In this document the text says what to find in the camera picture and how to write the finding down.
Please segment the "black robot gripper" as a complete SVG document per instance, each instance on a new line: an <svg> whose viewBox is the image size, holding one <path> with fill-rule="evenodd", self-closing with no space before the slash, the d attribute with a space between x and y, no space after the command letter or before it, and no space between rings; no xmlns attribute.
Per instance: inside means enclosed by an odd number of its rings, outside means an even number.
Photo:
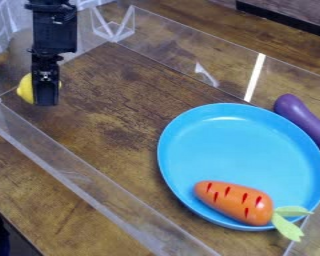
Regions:
<svg viewBox="0 0 320 256"><path fill-rule="evenodd" d="M34 15L32 90L35 104L59 103L63 53L78 51L78 7L70 0L27 0Z"/></svg>

